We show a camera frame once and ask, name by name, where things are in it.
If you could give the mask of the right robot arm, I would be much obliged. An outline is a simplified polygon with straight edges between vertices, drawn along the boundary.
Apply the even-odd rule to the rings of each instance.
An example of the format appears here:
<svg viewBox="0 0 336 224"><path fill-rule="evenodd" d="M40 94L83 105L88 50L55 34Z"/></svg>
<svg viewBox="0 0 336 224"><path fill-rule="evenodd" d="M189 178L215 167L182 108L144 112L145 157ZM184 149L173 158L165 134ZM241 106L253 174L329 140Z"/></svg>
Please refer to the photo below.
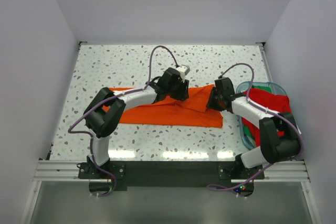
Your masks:
<svg viewBox="0 0 336 224"><path fill-rule="evenodd" d="M230 78L218 78L212 88L207 107L228 111L241 117L257 130L257 147L236 156L232 175L246 178L253 168L287 161L303 151L302 135L292 113L280 110L276 102L285 99L268 91L250 87L237 93Z"/></svg>

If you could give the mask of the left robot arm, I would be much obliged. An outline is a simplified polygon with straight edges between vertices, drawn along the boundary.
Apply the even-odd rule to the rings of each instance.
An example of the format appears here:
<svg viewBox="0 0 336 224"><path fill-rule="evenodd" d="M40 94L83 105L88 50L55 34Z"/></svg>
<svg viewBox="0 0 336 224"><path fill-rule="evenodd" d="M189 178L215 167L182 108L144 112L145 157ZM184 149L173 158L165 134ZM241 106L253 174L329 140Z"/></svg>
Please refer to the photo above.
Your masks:
<svg viewBox="0 0 336 224"><path fill-rule="evenodd" d="M117 128L123 113L138 106L154 104L166 97L178 101L188 99L190 68L181 65L168 68L163 75L150 81L145 88L113 92L102 88L85 110L85 125L94 134L90 143L90 171L97 178L108 174L109 136Z"/></svg>

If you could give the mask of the orange t shirt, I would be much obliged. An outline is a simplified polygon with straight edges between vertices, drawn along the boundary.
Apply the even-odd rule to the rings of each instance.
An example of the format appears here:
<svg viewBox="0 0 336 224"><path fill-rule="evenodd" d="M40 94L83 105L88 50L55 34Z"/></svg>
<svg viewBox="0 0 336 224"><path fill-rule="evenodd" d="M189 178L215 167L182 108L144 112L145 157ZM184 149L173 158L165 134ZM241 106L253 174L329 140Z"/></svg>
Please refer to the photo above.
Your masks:
<svg viewBox="0 0 336 224"><path fill-rule="evenodd" d="M166 97L154 104L129 109L123 112L120 123L221 128L222 114L206 106L213 87L211 84L189 88L186 101Z"/></svg>

